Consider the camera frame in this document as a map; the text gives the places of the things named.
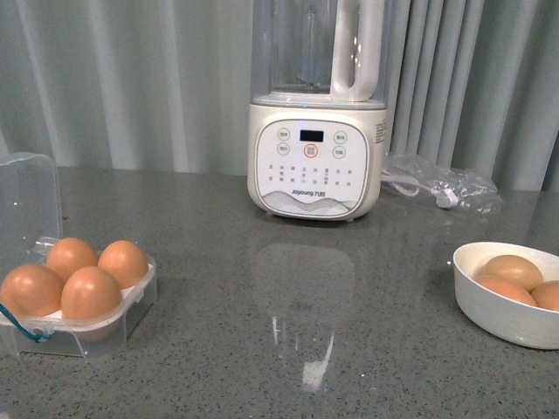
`joyoung logo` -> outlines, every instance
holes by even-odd
[[[326,192],[319,190],[297,190],[294,189],[291,195],[309,195],[309,196],[326,196]]]

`brown egg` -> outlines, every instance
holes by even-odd
[[[47,316],[60,310],[64,281],[40,264],[23,264],[0,286],[0,303],[12,314]]]
[[[559,281],[539,284],[532,290],[532,298],[538,307],[559,312]]]
[[[529,306],[535,306],[535,301],[528,291],[517,284],[507,281],[506,279],[482,275],[476,278],[475,281],[481,286],[484,286],[493,292],[497,292],[503,297],[513,299],[519,303],[528,304]]]
[[[114,277],[97,266],[77,270],[64,285],[60,309],[63,319],[96,319],[122,302]]]
[[[101,253],[98,266],[111,273],[122,290],[138,284],[149,268],[146,254],[128,240],[107,246]]]
[[[521,256],[501,255],[490,259],[483,268],[483,275],[506,279],[531,292],[543,282],[540,269]]]
[[[84,240],[66,237],[59,240],[46,256],[46,266],[67,281],[74,272],[86,266],[96,266],[99,255]]]

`curtain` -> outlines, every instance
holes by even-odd
[[[397,0],[391,25],[387,151],[559,190],[559,2]],[[252,0],[2,0],[0,37],[0,154],[246,174]]]

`digital display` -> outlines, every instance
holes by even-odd
[[[307,129],[300,130],[300,140],[310,142],[323,142],[324,131],[309,131]]]

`ceramic bowl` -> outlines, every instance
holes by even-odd
[[[464,314],[491,334],[524,347],[559,349],[559,312],[528,306],[487,290],[473,279],[499,255],[518,255],[542,271],[544,281],[559,279],[559,257],[516,244],[478,242],[453,256],[454,290]]]

